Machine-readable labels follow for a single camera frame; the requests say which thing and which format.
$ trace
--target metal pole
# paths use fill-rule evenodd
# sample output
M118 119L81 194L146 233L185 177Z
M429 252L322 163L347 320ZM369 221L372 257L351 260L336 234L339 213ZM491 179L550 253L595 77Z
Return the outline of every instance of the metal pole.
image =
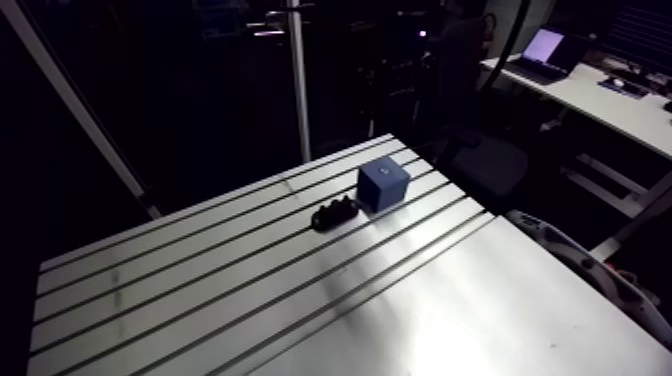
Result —
M112 169L114 169L126 187L133 193L133 196L140 199L145 193L142 184L136 179L105 134L100 130L100 127L93 119L93 116L91 116L72 86L70 86L70 83L67 81L56 62L52 59L49 51L47 51L44 44L42 44L42 41L16 0L0 0L0 9L2 9L5 17L7 17L7 20L26 46L30 55L35 59L35 62L42 70L42 73L44 73L49 82L51 82L79 125L84 129L84 132L86 132L91 141L93 141L98 150L103 154L105 160L112 166ZM161 217L161 213L156 207L150 206L145 209L152 218Z
M290 9L299 7L299 0L287 0ZM290 11L289 34L292 45L292 62L294 66L294 91L296 93L296 112L299 119L299 137L301 139L301 158L303 163L310 162L310 126L308 125L308 101L306 98L306 72L303 60L303 34L301 30L301 13Z

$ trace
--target chair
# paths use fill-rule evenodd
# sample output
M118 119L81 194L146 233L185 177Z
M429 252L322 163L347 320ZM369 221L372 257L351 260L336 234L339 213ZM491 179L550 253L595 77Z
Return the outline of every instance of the chair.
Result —
M426 138L446 139L437 167L484 204L497 207L523 180L528 156L481 116L487 93L478 93L476 83L485 25L482 17L451 21L431 39L435 69L422 90L419 128Z

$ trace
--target cube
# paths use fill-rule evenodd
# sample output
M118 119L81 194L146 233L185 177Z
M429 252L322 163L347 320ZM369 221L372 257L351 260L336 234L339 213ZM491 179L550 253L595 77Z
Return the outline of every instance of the cube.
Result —
M411 180L408 172L390 157L359 167L357 199L364 208L377 213L404 199Z

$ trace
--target aluminum table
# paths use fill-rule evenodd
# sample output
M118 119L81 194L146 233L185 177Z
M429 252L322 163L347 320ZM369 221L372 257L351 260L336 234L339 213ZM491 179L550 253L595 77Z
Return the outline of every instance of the aluminum table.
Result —
M310 229L386 155L411 175L404 202ZM37 294L30 376L672 374L653 338L389 135L46 261Z

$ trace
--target monitor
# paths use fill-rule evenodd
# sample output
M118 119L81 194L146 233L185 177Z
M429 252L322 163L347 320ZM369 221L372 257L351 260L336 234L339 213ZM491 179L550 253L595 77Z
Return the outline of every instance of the monitor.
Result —
M581 38L541 28L523 51L523 58L569 73L587 49L587 41Z

